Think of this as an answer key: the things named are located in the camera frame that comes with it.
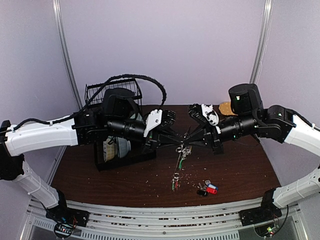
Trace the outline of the keyring with green tag keys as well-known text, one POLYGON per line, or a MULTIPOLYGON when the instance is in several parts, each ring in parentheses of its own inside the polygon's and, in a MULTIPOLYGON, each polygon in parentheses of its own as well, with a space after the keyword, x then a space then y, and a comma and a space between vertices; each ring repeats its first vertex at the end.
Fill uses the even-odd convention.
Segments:
POLYGON ((180 171, 183 168, 184 160, 191 154, 192 146, 181 143, 176 149, 175 152, 178 153, 177 162, 175 165, 174 173, 171 179, 171 190, 174 192, 178 190, 180 186, 180 171))

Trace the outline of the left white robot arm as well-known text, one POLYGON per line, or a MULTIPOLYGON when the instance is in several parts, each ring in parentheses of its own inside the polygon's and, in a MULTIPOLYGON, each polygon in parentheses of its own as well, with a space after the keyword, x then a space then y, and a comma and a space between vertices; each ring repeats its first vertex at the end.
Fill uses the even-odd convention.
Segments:
POLYGON ((173 111, 155 109, 140 119, 134 93, 125 88, 109 88, 101 105, 78 115, 46 123, 32 120, 23 126, 8 120, 0 128, 0 178, 20 184, 61 222, 72 218, 61 191, 42 183, 24 159, 24 153, 58 146, 88 145, 109 136, 141 142, 146 150, 179 145, 181 137, 171 129, 173 111))

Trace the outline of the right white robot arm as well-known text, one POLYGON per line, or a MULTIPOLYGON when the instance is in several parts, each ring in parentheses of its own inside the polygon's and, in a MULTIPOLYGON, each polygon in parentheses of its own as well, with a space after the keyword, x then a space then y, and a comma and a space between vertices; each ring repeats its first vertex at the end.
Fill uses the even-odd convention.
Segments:
POLYGON ((281 105, 263 107, 258 86, 241 83, 228 91, 234 116, 219 120, 206 104, 193 104, 188 114, 199 123, 197 130, 183 141, 185 145, 210 147, 223 152, 223 142, 247 135, 275 140, 320 154, 320 129, 293 109, 281 105))

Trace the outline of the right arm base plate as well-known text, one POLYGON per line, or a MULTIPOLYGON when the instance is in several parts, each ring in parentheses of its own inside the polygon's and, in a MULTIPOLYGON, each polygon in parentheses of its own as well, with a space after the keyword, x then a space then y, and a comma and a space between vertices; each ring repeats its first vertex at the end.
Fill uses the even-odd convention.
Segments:
POLYGON ((239 212, 239 218, 242 226, 255 225, 273 220, 275 217, 281 217, 282 211, 278 208, 255 207, 239 212))

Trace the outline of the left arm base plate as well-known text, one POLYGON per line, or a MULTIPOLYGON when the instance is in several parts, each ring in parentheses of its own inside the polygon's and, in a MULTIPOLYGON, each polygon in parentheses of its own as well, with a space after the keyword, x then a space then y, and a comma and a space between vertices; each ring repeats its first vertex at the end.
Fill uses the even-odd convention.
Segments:
POLYGON ((70 227, 86 227, 90 213, 85 210, 75 208, 57 209, 46 208, 46 217, 59 224, 65 224, 70 227))

